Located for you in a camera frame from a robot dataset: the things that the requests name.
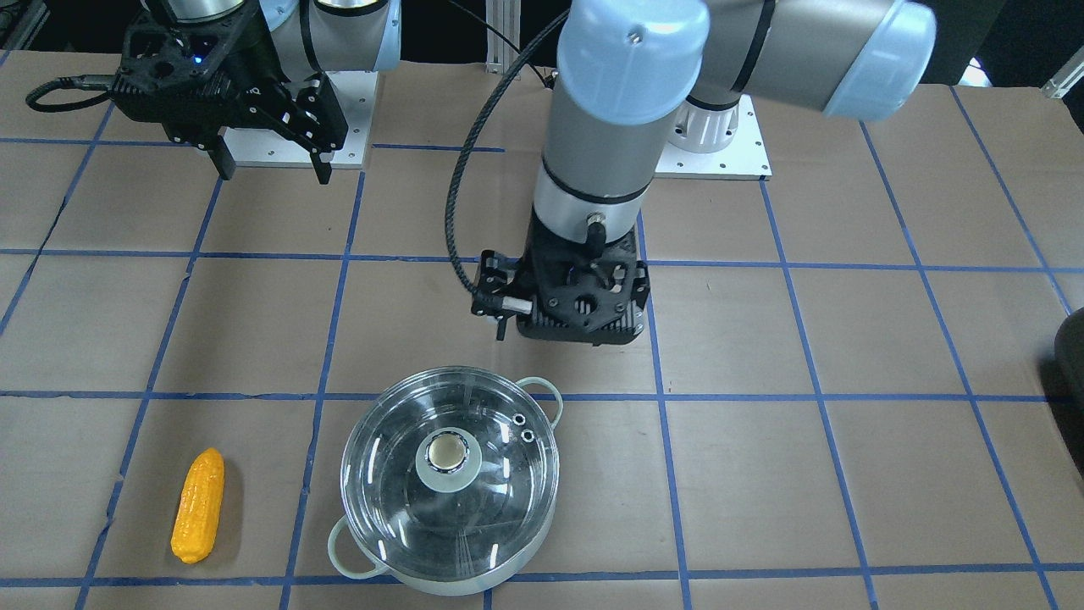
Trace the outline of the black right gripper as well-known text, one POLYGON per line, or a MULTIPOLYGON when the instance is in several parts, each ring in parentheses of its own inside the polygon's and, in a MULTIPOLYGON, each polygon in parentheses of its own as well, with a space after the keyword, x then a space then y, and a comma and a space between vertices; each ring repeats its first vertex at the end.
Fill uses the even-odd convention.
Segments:
MULTIPOLYGON (((182 20, 177 8, 144 8, 124 33, 111 99, 128 119, 196 142, 218 176, 231 180, 228 127, 270 128, 284 80, 260 8, 222 8, 194 20, 182 20)), ((318 183, 328 185, 330 163, 348 131, 330 75, 311 75, 281 116, 279 135, 307 151, 318 183)))

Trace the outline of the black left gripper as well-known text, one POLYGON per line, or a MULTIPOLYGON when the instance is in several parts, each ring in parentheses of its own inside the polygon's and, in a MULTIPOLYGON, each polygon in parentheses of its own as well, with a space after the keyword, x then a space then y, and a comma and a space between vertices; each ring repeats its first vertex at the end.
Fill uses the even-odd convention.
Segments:
MULTIPOLYGON (((601 224, 585 243, 566 241, 542 223, 531 223, 512 293, 530 300, 517 316, 528 339, 592 345, 631 343, 646 328, 650 275, 638 259, 638 237, 630 230, 606 242, 601 224)), ((495 314, 495 339, 505 340, 508 312, 495 314)))

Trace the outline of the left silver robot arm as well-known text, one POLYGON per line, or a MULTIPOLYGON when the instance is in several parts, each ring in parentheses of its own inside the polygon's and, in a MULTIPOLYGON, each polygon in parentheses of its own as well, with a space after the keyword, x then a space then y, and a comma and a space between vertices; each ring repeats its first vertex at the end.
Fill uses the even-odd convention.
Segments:
POLYGON ((650 296, 636 225, 666 146, 724 150, 743 94, 886 119, 935 38, 917 1, 573 1, 525 251, 483 252, 473 313, 535 340, 630 343, 650 296))

